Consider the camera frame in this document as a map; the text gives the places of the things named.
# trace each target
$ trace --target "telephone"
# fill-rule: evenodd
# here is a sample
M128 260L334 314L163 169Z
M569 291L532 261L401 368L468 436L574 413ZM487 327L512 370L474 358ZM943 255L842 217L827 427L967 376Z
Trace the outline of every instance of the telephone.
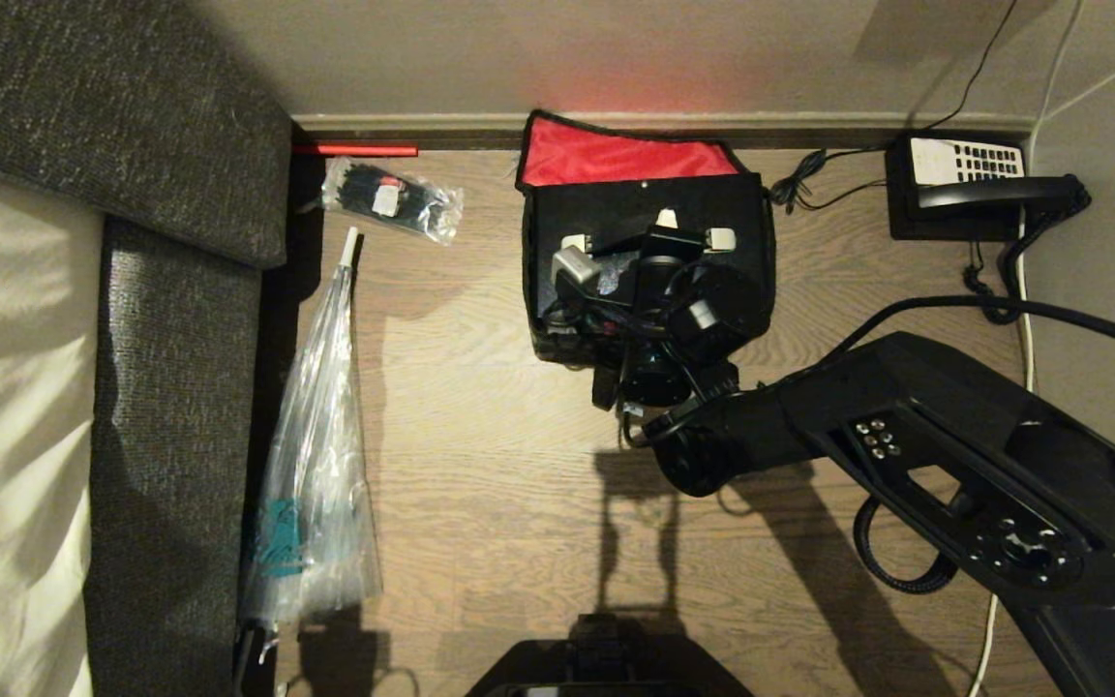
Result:
M1021 147L902 136L884 152L893 239L1009 242L1028 220L1078 207L1073 176L1027 176Z

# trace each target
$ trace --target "clear plastic bag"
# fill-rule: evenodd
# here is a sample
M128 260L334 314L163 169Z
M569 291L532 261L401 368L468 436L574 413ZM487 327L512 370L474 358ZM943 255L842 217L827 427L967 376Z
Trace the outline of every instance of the clear plastic bag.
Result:
M464 216L464 190L392 175L352 157L336 157L321 186L321 206L375 217L448 245Z
M350 230L282 395L240 620L275 629L360 603L381 590L363 476Z

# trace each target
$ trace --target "wooden floor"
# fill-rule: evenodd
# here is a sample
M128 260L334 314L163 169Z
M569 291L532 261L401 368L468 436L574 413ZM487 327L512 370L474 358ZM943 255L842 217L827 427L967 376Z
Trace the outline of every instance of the wooden floor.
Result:
M803 154L739 156L772 182ZM987 592L964 575L929 597L878 583L849 538L864 495L840 468L825 459L720 498L675 495L647 452L620 448L613 416L590 403L589 371L532 356L515 158L464 151L386 165L464 187L450 248L327 215L323 278L347 225L367 234L357 351L385 596L298 640L288 631L280 683L295 697L465 694L515 642L563 638L598 606L636 606L682 627L759 696L964 694ZM837 159L811 182L813 199L882 176L878 155ZM817 360L890 301L961 291L964 246L892 242L882 188L778 212L775 226L777 308L735 358L744 385ZM1015 330L973 310L910 312L889 329L1021 378ZM889 513L873 533L899 575L932 560ZM986 686L991 697L1057 693L1004 610Z

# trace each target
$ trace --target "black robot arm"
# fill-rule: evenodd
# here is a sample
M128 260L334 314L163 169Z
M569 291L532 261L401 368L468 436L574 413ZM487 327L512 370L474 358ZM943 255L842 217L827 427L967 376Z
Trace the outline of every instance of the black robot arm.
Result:
M1115 694L1115 445L973 358L894 333L644 436L690 495L828 456L999 597L1063 693Z

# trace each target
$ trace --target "gray fabric cushion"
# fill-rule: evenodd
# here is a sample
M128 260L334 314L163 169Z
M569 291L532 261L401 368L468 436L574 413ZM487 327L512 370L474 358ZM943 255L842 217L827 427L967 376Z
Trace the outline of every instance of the gray fabric cushion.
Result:
M290 128L181 0L0 0L0 175L269 268Z
M261 272L108 217L101 278L94 693L224 697Z

